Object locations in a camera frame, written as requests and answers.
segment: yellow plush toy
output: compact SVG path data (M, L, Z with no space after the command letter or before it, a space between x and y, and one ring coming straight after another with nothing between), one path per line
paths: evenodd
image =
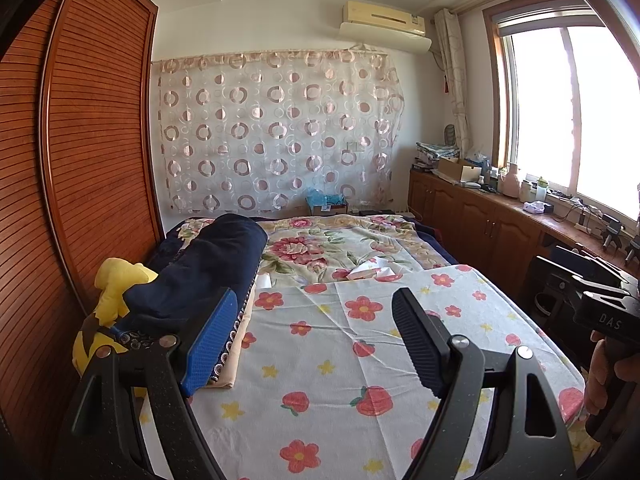
M152 282L157 276L142 264L133 265L120 258L108 258L102 263L94 281L95 287L102 291L98 305L84 320L74 342L72 361L80 375L84 373L91 357L100 346L111 346L117 353L127 351L123 345L99 329L110 328L118 318L129 313L122 299L125 290L138 283Z

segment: window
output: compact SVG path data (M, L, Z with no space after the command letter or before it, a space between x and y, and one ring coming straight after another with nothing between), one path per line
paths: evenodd
M508 162L635 224L640 84L613 35L576 0L492 20L507 79Z

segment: air conditioner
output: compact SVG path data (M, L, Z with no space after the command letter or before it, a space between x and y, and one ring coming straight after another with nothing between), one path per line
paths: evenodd
M403 10L348 1L342 18L338 36L344 40L416 53L426 53L431 46L424 18Z

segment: cardboard box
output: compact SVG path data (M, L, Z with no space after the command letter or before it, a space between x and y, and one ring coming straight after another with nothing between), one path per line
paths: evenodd
M438 171L459 182L477 182L481 168L474 168L468 162L451 162L446 158L438 161Z
M349 212L349 204L331 205L329 211L322 211L322 206L316 205L310 208L309 214L311 216L333 216L333 215L346 215Z

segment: sheer curtain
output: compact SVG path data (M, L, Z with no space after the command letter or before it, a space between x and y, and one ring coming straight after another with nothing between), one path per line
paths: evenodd
M224 54L153 63L166 189L179 212L304 209L306 191L391 199L404 109L387 54Z
M458 16L450 12L449 9L436 12L434 20L440 42L444 72L449 85L451 110L456 127L456 144L460 148L460 156L464 157L471 147L471 136L465 110L466 65L460 22Z

